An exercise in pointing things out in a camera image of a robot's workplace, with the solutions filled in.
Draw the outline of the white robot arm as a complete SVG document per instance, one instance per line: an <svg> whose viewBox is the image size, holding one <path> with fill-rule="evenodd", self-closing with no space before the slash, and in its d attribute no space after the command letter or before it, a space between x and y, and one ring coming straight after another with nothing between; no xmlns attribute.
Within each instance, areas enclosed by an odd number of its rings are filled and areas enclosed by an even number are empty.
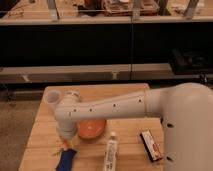
<svg viewBox="0 0 213 171"><path fill-rule="evenodd" d="M84 119L159 117L164 129L164 171L213 171L213 90L198 83L139 91L93 102L74 94L56 107L62 137Z"/></svg>

